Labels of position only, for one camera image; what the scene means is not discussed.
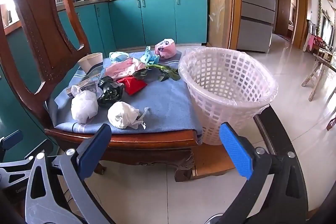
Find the white plastic bag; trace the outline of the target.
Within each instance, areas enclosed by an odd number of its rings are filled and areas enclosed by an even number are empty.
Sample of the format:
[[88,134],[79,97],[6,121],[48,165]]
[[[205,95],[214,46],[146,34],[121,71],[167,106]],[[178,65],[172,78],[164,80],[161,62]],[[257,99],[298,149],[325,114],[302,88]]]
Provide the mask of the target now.
[[122,101],[114,103],[107,113],[109,123],[119,129],[126,129],[127,127],[138,129],[141,126],[146,129],[146,123],[143,120],[149,108],[145,107],[140,113],[139,109],[134,108],[130,104]]
[[79,124],[86,122],[98,114],[98,102],[96,93],[89,90],[81,90],[79,86],[71,87],[73,95],[71,101],[72,118]]

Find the wooden bench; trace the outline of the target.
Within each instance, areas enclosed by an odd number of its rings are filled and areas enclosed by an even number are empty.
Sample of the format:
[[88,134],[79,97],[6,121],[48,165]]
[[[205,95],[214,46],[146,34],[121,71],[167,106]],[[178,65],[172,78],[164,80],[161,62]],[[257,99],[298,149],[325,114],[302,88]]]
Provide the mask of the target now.
[[308,83],[313,84],[313,89],[308,97],[308,101],[311,102],[316,94],[316,91],[319,87],[319,83],[321,82],[323,72],[325,69],[330,69],[335,72],[335,63],[324,59],[323,57],[313,54],[315,58],[314,68],[311,73],[306,77],[306,79],[302,82],[301,86],[306,87]]

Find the teal kitchen cabinets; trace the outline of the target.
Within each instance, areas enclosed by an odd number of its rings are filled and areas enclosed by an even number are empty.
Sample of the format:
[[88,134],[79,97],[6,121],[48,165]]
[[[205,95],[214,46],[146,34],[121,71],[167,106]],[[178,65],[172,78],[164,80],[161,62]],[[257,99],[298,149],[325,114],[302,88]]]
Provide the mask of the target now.
[[[78,2],[75,11],[92,53],[153,46],[163,39],[182,44],[206,43],[208,0],[110,0]],[[64,6],[60,22],[74,47],[80,43]],[[17,68],[27,88],[40,86],[39,69],[20,21],[5,28]]]

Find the dark green foil bag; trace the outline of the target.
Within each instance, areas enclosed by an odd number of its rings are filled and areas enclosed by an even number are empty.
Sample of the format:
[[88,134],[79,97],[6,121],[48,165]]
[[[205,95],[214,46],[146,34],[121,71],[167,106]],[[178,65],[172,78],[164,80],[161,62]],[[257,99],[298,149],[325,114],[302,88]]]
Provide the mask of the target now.
[[100,79],[98,86],[102,90],[102,95],[97,100],[100,107],[109,108],[121,100],[124,84],[114,81],[110,76],[105,76]]

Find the light blue cloth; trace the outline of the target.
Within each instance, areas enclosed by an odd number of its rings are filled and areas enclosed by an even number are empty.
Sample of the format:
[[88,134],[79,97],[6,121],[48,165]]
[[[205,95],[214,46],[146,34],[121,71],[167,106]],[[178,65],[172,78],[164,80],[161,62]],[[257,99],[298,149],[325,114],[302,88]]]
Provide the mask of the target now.
[[154,65],[159,63],[160,56],[155,55],[151,51],[151,47],[147,46],[145,48],[144,54],[140,57],[140,61],[145,65]]

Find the white plastic trash basket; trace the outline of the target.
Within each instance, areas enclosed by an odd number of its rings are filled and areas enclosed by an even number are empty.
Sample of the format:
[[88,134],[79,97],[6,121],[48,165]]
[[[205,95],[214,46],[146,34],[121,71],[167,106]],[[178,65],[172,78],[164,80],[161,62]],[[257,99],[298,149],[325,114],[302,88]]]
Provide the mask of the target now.
[[202,127],[202,142],[221,145],[219,128],[227,122],[241,130],[278,94],[272,73],[245,52],[217,47],[185,51],[178,72],[186,83]]

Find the pink tissue pack wrapper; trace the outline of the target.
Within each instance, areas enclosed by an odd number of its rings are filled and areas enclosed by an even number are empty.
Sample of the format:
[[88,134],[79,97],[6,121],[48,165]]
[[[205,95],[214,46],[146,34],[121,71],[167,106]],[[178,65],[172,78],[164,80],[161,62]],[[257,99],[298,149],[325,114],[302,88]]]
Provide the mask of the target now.
[[169,59],[177,54],[175,41],[173,39],[164,39],[154,47],[154,53],[161,59]]

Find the blue striped seat cloth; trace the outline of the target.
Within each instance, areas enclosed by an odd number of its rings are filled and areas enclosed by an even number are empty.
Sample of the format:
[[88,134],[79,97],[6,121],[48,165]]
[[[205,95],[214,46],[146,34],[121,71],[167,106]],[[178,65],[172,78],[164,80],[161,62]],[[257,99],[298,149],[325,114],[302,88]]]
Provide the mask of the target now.
[[[147,86],[133,96],[126,93],[122,95],[122,101],[130,104],[143,113],[148,108],[143,120],[146,128],[138,129],[127,127],[119,129],[111,127],[113,134],[146,134],[179,130],[194,130],[197,143],[202,142],[202,127],[197,118],[187,85],[183,80],[168,79],[163,82],[158,80],[159,71],[151,70],[145,81]],[[98,108],[98,113],[86,124],[77,123],[71,115],[72,99],[65,89],[55,98],[46,102],[47,110],[54,128],[79,134],[93,134],[108,121],[108,109]]]

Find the red plastic bag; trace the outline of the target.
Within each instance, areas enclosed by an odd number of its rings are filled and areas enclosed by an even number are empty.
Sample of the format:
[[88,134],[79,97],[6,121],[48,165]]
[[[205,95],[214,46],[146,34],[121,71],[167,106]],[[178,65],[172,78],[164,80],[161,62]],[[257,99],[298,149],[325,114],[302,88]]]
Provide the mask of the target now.
[[117,80],[117,82],[124,85],[124,89],[129,96],[135,95],[147,86],[145,81],[133,76],[124,77]]

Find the paper cup with blue waves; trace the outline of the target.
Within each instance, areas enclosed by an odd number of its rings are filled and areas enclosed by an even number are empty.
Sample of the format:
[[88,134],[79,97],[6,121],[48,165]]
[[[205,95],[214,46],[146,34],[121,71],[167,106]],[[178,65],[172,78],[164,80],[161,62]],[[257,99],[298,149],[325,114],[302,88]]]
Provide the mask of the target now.
[[103,65],[103,54],[101,52],[88,54],[82,57],[77,63],[88,74],[96,67]]

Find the light blue face mask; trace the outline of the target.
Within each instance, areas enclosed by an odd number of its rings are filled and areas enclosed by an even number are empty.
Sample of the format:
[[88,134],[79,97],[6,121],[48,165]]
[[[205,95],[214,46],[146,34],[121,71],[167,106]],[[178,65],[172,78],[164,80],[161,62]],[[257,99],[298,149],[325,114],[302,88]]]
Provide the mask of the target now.
[[119,63],[123,62],[129,58],[129,53],[121,52],[121,51],[114,51],[109,53],[109,59],[112,63]]

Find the large pink printed bag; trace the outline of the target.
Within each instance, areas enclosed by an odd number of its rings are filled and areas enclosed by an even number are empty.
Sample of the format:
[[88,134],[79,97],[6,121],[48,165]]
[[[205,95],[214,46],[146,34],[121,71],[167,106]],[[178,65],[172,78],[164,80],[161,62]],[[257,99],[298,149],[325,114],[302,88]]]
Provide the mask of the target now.
[[139,59],[130,57],[122,62],[113,63],[105,68],[105,76],[113,80],[119,80],[124,77],[132,76],[134,72],[145,69],[146,65]]

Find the green vegetable leaves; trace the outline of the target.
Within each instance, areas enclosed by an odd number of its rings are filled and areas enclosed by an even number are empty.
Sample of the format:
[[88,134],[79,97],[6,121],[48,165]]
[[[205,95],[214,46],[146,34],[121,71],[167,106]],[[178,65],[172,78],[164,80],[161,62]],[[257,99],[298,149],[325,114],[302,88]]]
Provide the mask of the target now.
[[159,64],[147,65],[145,68],[135,71],[132,76],[138,80],[144,80],[151,72],[155,72],[158,75],[159,82],[163,82],[168,79],[172,79],[174,81],[179,81],[181,79],[178,69]]

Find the clear printed plastic wrapper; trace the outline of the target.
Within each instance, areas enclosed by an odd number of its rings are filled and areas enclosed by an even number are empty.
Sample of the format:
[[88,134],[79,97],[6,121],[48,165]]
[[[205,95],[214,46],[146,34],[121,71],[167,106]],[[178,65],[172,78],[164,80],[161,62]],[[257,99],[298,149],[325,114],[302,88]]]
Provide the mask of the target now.
[[69,98],[74,98],[75,94],[82,91],[90,91],[93,93],[99,93],[98,84],[99,84],[100,76],[94,75],[92,77],[88,77],[79,83],[69,84],[69,87],[66,88],[66,94]]

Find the white plastic bag front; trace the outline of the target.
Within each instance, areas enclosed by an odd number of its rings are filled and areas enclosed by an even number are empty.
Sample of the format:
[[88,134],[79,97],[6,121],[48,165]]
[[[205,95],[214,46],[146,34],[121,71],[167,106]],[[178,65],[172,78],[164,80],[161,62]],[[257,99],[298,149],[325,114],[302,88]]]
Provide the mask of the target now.
[[130,104],[122,101],[114,103],[107,113],[109,123],[119,129],[126,129],[127,127],[138,129],[141,126],[146,129],[146,123],[143,120],[149,108],[145,107],[140,113],[139,109],[134,108]]

